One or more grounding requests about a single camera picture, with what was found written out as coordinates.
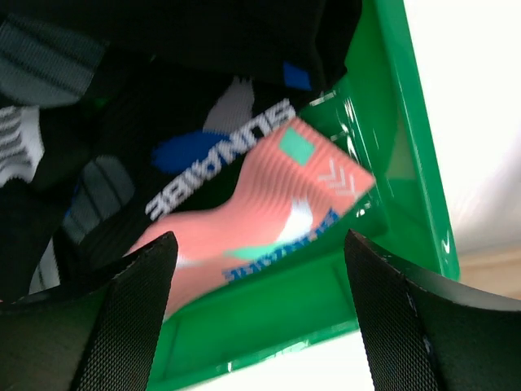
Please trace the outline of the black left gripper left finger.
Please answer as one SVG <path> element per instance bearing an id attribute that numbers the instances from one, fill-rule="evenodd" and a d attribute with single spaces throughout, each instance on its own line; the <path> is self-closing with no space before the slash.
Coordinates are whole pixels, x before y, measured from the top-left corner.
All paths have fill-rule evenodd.
<path id="1" fill-rule="evenodd" d="M 168 232 L 81 277 L 1 305 L 3 390 L 144 390 L 177 241 Z"/>

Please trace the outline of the green plastic bin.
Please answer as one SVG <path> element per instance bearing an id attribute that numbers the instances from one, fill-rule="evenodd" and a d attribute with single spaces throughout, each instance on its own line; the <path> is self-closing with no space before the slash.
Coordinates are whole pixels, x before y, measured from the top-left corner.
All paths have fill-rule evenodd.
<path id="1" fill-rule="evenodd" d="M 366 1 L 347 74 L 301 117 L 375 178 L 320 238 L 186 306 L 164 323 L 150 390 L 177 390 L 358 327 L 344 261 L 355 230 L 459 279 L 458 255 L 402 1 Z"/>

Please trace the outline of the black sock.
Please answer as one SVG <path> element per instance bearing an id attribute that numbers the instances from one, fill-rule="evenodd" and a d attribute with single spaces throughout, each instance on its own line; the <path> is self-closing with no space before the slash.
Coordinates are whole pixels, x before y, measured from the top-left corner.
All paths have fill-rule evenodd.
<path id="1" fill-rule="evenodd" d="M 121 257 L 217 144 L 346 73 L 360 1 L 4 1 L 1 300 Z"/>

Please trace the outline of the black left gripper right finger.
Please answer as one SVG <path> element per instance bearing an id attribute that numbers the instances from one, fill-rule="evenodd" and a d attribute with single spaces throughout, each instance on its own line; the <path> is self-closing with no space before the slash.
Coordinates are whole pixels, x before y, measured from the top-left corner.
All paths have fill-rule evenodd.
<path id="1" fill-rule="evenodd" d="M 377 390 L 518 390 L 520 302 L 349 231 L 344 257 Z"/>

